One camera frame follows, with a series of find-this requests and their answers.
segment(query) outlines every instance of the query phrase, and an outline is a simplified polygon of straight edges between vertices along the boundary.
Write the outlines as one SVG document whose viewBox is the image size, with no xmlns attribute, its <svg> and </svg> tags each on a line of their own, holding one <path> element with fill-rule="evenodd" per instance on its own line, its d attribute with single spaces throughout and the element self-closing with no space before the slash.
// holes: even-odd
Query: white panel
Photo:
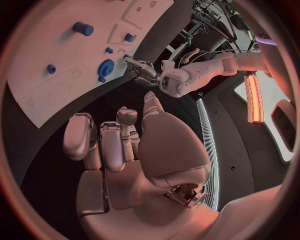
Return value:
<svg viewBox="0 0 300 240">
<path fill-rule="evenodd" d="M 44 0 L 37 6 L 49 4 L 49 12 L 34 21 L 37 13 L 33 9 L 18 25 L 11 38 L 16 54 L 6 78 L 15 100 L 38 128 L 71 101 L 103 84 L 98 81 L 98 67 L 104 60 L 115 64 L 106 82 L 124 74 L 124 54 L 135 53 L 153 24 L 173 4 L 173 0 L 157 0 L 154 7 L 141 8 L 143 15 L 132 12 L 133 6 L 145 6 L 145 2 Z M 134 24 L 122 16 L 131 16 Z M 76 22 L 92 25 L 92 35 L 74 32 Z M 126 32 L 136 35 L 134 42 L 122 40 Z M 114 53 L 105 52 L 107 47 Z M 54 74 L 47 72 L 49 64 L 56 67 Z"/>
<path fill-rule="evenodd" d="M 285 99 L 289 101 L 280 87 L 277 85 L 273 78 L 269 78 L 263 71 L 258 71 L 256 73 L 257 78 L 259 80 L 260 91 L 262 95 L 262 103 L 263 103 L 263 112 L 264 112 L 264 124 L 267 126 L 273 138 L 278 145 L 279 151 L 282 155 L 282 158 L 285 162 L 288 162 L 293 157 L 294 153 L 290 152 L 286 147 L 283 139 L 281 138 L 277 128 L 275 127 L 271 113 L 273 112 L 276 104 Z M 244 100 L 247 101 L 246 88 L 245 83 L 242 83 L 235 89 L 235 92 Z"/>
</svg>

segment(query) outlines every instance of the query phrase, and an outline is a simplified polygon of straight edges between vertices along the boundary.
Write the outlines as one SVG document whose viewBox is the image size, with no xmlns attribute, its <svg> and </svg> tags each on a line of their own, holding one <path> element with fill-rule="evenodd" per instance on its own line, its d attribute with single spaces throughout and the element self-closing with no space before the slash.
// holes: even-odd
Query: orange light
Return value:
<svg viewBox="0 0 300 240">
<path fill-rule="evenodd" d="M 247 105 L 248 105 L 248 122 L 259 124 L 264 121 L 264 107 L 261 88 L 256 74 L 249 73 L 244 76 Z"/>
</svg>

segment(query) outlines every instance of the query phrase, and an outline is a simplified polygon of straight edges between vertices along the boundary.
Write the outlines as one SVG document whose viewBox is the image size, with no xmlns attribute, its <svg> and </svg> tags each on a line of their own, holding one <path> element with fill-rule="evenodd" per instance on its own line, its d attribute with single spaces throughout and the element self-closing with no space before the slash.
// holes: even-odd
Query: mechanical arm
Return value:
<svg viewBox="0 0 300 240">
<path fill-rule="evenodd" d="M 149 87 L 159 86 L 160 90 L 175 98 L 202 88 L 218 75 L 231 76 L 237 71 L 260 70 L 271 77 L 260 52 L 234 54 L 224 51 L 211 60 L 190 63 L 180 69 L 175 68 L 174 61 L 163 60 L 161 76 L 158 76 L 149 62 L 136 61 L 129 57 L 125 61 L 130 71 L 138 73 L 136 83 Z"/>
</svg>

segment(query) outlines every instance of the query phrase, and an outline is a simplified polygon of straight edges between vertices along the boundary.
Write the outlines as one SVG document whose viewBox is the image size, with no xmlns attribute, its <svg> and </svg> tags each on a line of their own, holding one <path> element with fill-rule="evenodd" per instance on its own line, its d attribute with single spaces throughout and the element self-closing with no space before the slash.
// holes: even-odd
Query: black floor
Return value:
<svg viewBox="0 0 300 240">
<path fill-rule="evenodd" d="M 188 124 L 202 140 L 202 130 L 195 100 L 189 95 L 170 97 L 156 88 L 136 85 L 133 81 L 115 88 L 81 112 L 90 113 L 97 126 L 105 121 L 115 121 L 116 112 L 123 106 L 138 112 L 136 128 L 142 134 L 141 120 L 144 95 L 153 91 L 164 110 Z M 61 126 L 40 149 L 30 164 L 21 189 L 35 210 L 55 229 L 71 240 L 87 239 L 76 216 L 76 191 L 82 161 L 68 159 L 62 151 L 64 131 Z"/>
</svg>

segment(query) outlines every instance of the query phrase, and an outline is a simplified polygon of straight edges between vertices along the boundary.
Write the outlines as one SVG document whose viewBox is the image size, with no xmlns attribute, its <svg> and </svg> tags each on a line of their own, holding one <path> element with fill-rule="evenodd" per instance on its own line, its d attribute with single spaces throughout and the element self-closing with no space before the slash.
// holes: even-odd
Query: blue gear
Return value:
<svg viewBox="0 0 300 240">
<path fill-rule="evenodd" d="M 113 72 L 114 67 L 114 61 L 111 59 L 106 59 L 100 64 L 98 68 L 98 74 L 100 75 L 100 77 L 104 78 Z"/>
</svg>

